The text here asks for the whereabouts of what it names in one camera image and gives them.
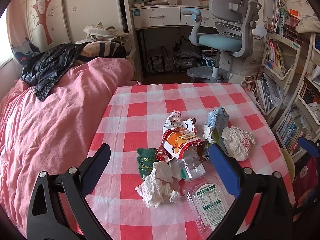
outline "bottle label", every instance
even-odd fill
[[[186,173],[184,172],[183,169],[181,169],[181,177],[182,177],[184,180],[187,179]]]
[[[226,214],[214,184],[205,184],[195,193],[198,202],[198,211],[205,225],[210,225],[214,230]]]

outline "pink bedsheet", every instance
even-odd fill
[[[97,58],[70,69],[40,102],[21,79],[0,103],[0,203],[26,234],[28,207],[41,171],[64,173],[88,155],[118,86],[133,77],[126,59]]]

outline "office chair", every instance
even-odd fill
[[[253,52],[252,30],[257,26],[258,12],[261,8],[258,0],[210,0],[210,12],[222,20],[215,23],[219,34],[198,33],[202,22],[200,10],[183,10],[182,14],[191,15],[195,22],[189,36],[191,43],[218,50],[215,67],[194,67],[187,71],[187,75],[201,81],[216,83],[223,74],[223,71],[219,70],[220,67],[233,72],[234,66],[242,66],[245,58]]]

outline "yellow bowl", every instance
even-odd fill
[[[293,159],[290,156],[290,154],[287,152],[287,150],[281,149],[281,152],[284,157],[285,163],[287,164],[289,174],[290,174],[291,183],[292,183],[294,180],[294,176],[295,176],[295,166],[294,166]]]

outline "chair armrest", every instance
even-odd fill
[[[191,35],[189,36],[189,40],[193,45],[201,46],[201,44],[198,43],[198,30],[202,22],[201,11],[195,8],[186,8],[181,13],[183,15],[190,15],[191,19],[195,22],[195,25],[191,31]]]
[[[183,15],[191,15],[191,19],[195,22],[202,21],[201,11],[195,8],[187,8],[181,12]]]

